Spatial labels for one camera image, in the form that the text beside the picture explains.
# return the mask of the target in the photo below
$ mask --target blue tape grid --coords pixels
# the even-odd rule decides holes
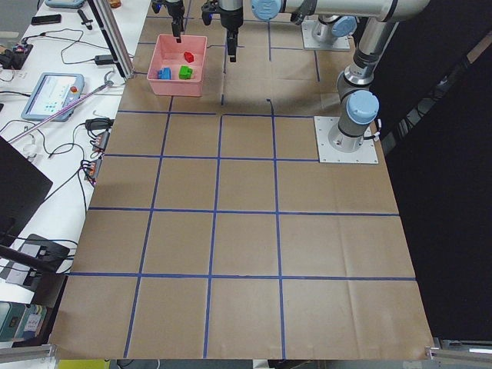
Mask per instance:
[[[190,18],[191,3],[193,0],[189,0],[188,11],[184,17],[184,29],[188,25],[188,19]],[[147,18],[170,18],[168,16],[157,17],[149,15]],[[259,20],[244,20],[245,22],[263,22]],[[271,23],[277,21],[267,22],[268,27],[268,57],[271,62],[272,59],[272,49],[288,49],[288,50],[303,50],[302,48],[287,48],[287,47],[273,47],[271,45]],[[138,44],[143,45],[154,45],[155,42],[139,42]],[[223,72],[226,73],[227,66],[227,49],[225,45],[210,45],[210,47],[224,47],[224,64]],[[319,63],[317,59],[317,54],[314,52],[314,60],[316,64],[317,81],[320,79]],[[280,211],[279,208],[279,194],[278,194],[278,162],[279,161],[302,161],[302,162],[318,162],[317,159],[302,159],[302,158],[278,158],[277,157],[277,144],[275,140],[275,119],[276,118],[312,118],[312,116],[305,115],[276,115],[274,113],[273,105],[271,100],[268,102],[271,104],[271,114],[270,115],[250,115],[250,114],[224,114],[220,117],[219,125],[219,135],[218,135],[218,154],[217,156],[186,156],[186,155],[165,155],[165,143],[168,135],[168,127],[170,124],[170,119],[172,115],[216,115],[215,113],[206,112],[189,112],[189,111],[171,111],[172,103],[174,97],[171,98],[169,103],[169,109],[167,111],[132,111],[132,110],[118,110],[119,113],[135,113],[135,114],[162,114],[166,115],[166,125],[165,133],[161,145],[161,153],[159,155],[128,155],[128,154],[106,154],[108,157],[139,157],[139,158],[158,158],[159,166],[158,173],[155,180],[154,193],[152,195],[152,202],[150,208],[118,208],[118,207],[90,207],[92,211],[148,211],[148,224],[145,232],[145,240],[141,253],[140,265],[138,268],[138,273],[98,273],[98,272],[72,272],[70,275],[73,276],[97,276],[97,277],[131,277],[137,278],[137,284],[135,287],[135,295],[133,300],[133,305],[131,309],[131,317],[128,325],[128,334],[125,344],[124,357],[128,357],[128,351],[131,343],[131,334],[133,330],[133,324],[135,321],[135,313],[138,302],[138,293],[140,289],[140,282],[142,278],[202,278],[208,280],[207,286],[207,304],[205,313],[205,327],[204,327],[204,347],[203,347],[203,358],[207,357],[208,354],[208,332],[210,324],[210,313],[211,313],[211,289],[212,281],[214,279],[250,279],[250,280],[278,280],[279,283],[279,299],[280,299],[280,329],[281,329],[281,353],[284,359],[287,358],[286,343],[285,343],[285,322],[284,322],[284,296],[283,296],[283,281],[284,280],[307,280],[307,281],[416,281],[412,277],[341,277],[341,276],[296,276],[296,275],[283,275],[282,274],[282,261],[281,261],[281,215],[306,215],[306,216],[377,216],[377,217],[397,217],[398,214],[394,213],[337,213],[337,212],[307,212],[307,211]],[[224,104],[224,95],[221,96],[221,103]],[[223,117],[224,116],[248,116],[248,117],[270,117],[271,127],[273,133],[273,158],[227,158],[221,157],[221,136],[223,128]],[[167,208],[156,208],[155,199],[157,196],[159,178],[161,176],[161,167],[163,166],[163,160],[165,158],[173,159],[194,159],[194,160],[216,160],[217,161],[217,172],[215,180],[215,198],[214,198],[214,208],[213,209],[167,209]],[[248,160],[248,161],[272,161],[274,166],[274,196],[275,196],[275,211],[234,211],[234,210],[218,210],[218,194],[219,194],[219,182],[220,182],[220,165],[222,160]],[[209,213],[213,215],[212,218],[212,231],[211,231],[211,245],[210,245],[210,258],[208,264],[207,274],[159,274],[159,273],[144,273],[143,266],[145,260],[145,252],[147,249],[148,238],[150,234],[151,221],[154,212],[190,212],[190,213]],[[272,214],[275,215],[276,220],[276,233],[277,233],[277,251],[278,251],[278,275],[226,275],[226,274],[213,274],[213,259],[214,259],[214,239],[215,239],[215,225],[217,221],[217,214]]]
[[[171,100],[169,101],[169,110],[172,109],[173,99],[174,99],[174,97],[171,97]],[[168,115],[168,117],[166,119],[164,137],[162,138],[161,155],[164,154],[164,149],[165,149],[165,145],[166,145],[166,138],[168,136],[168,127],[169,127],[170,119],[171,119],[171,115]],[[155,177],[154,193],[152,194],[151,209],[150,209],[149,214],[148,214],[147,229],[145,231],[144,247],[141,250],[140,266],[138,267],[138,273],[139,274],[142,273],[143,268],[144,268],[145,252],[147,251],[148,236],[150,234],[150,229],[151,229],[152,215],[154,214],[154,211],[152,210],[152,208],[155,205],[155,199],[157,197],[157,190],[158,190],[158,186],[159,186],[159,178],[161,177],[161,167],[162,167],[163,160],[164,160],[163,158],[159,158],[157,175]],[[133,323],[135,321],[135,310],[136,310],[137,301],[138,301],[138,292],[140,291],[140,281],[141,281],[141,276],[137,277],[137,284],[135,286],[135,295],[133,298],[133,306],[131,308],[130,323],[128,325],[128,333],[127,333],[126,344],[125,344],[125,352],[123,353],[124,357],[128,356],[128,350],[130,349],[131,333],[133,331]]]

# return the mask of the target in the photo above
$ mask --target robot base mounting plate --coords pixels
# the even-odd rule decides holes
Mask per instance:
[[[340,117],[314,117],[316,130],[317,153],[320,163],[335,164],[370,164],[379,163],[373,140],[364,140],[356,152],[342,152],[328,142],[328,132],[338,124]],[[371,136],[371,129],[367,128],[365,136]]]
[[[313,28],[318,21],[302,22],[302,41],[304,42],[304,50],[329,50],[331,52],[349,52],[351,45],[348,42],[348,37],[340,37],[331,44],[327,42],[319,42],[313,38]]]

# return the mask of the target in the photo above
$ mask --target plastic container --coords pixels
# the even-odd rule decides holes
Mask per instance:
[[[182,35],[181,43],[178,44],[173,35],[159,35],[147,73],[152,91],[156,95],[201,96],[206,51],[205,36]],[[186,61],[185,52],[193,54],[193,62]],[[191,79],[179,79],[179,69],[182,65],[193,69]],[[165,67],[171,69],[171,80],[157,77],[158,71]]]

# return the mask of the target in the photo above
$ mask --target black monitor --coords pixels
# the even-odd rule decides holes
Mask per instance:
[[[53,182],[0,137],[0,244],[10,246]]]

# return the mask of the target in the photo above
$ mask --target brown paper surface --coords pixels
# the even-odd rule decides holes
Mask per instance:
[[[250,22],[238,62],[218,20],[203,96],[145,78],[146,19],[51,342],[62,358],[403,359],[431,333],[380,145],[379,165],[317,161],[351,52],[302,50],[282,15]]]

